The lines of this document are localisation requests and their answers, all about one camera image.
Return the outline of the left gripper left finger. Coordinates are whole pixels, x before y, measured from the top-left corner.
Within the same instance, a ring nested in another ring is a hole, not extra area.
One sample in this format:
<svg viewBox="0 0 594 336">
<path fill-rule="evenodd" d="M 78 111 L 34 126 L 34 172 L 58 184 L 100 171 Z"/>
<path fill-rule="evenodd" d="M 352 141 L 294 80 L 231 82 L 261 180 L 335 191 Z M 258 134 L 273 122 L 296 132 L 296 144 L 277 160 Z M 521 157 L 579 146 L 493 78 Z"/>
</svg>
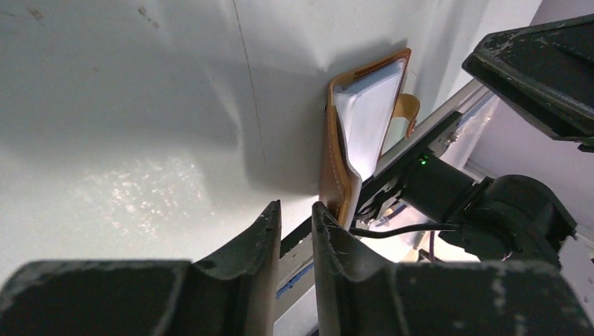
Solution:
<svg viewBox="0 0 594 336">
<path fill-rule="evenodd" d="M 1 289 L 1 334 L 271 335 L 281 226 L 273 201 L 197 262 L 29 262 Z"/>
</svg>

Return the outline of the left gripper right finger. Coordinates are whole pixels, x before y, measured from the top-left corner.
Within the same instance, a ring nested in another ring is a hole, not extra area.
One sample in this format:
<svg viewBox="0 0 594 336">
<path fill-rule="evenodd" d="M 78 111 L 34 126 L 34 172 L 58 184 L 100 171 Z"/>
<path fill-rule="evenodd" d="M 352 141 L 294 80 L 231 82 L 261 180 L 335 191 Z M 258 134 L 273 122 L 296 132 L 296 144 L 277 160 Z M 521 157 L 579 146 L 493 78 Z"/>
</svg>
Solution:
<svg viewBox="0 0 594 336">
<path fill-rule="evenodd" d="M 559 270 L 539 261 L 395 263 L 312 205 L 321 335 L 592 335 Z"/>
</svg>

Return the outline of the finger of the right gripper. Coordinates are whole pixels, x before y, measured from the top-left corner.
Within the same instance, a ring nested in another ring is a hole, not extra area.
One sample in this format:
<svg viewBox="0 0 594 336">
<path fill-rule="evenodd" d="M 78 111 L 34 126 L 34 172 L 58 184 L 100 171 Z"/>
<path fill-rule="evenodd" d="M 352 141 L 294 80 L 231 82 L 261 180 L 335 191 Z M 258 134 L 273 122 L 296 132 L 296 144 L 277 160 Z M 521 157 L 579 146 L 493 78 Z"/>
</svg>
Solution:
<svg viewBox="0 0 594 336">
<path fill-rule="evenodd" d="M 593 15 L 488 34 L 462 68 L 548 137 L 593 140 Z"/>
</svg>

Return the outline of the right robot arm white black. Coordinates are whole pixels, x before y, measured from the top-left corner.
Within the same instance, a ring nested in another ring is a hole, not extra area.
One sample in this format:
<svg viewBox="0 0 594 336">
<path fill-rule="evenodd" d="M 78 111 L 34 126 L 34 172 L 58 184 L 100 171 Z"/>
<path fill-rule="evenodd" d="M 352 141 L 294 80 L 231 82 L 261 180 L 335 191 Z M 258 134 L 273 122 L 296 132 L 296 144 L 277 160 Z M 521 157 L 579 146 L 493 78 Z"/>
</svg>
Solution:
<svg viewBox="0 0 594 336">
<path fill-rule="evenodd" d="M 593 151 L 593 16 L 500 31 L 485 36 L 462 68 L 555 141 Z M 364 184 L 356 221 L 379 218 L 391 201 L 425 215 L 427 224 L 374 232 L 355 226 L 353 235 L 384 239 L 433 231 L 480 260 L 543 260 L 559 265 L 576 221 L 554 192 L 523 175 L 470 176 L 438 157 L 462 119 L 445 118 Z"/>
</svg>

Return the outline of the brown leather card holder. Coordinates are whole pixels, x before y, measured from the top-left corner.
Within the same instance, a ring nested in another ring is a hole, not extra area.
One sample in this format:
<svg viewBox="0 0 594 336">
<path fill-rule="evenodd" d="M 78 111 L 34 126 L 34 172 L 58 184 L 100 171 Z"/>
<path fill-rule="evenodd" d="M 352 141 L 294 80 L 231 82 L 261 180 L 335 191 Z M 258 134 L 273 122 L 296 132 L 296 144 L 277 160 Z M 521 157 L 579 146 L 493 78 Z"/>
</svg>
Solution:
<svg viewBox="0 0 594 336">
<path fill-rule="evenodd" d="M 329 83 L 319 200 L 345 229 L 354 220 L 363 182 L 382 157 L 391 121 L 407 122 L 406 139 L 414 132 L 420 100 L 401 91 L 411 55 L 404 48 Z"/>
</svg>

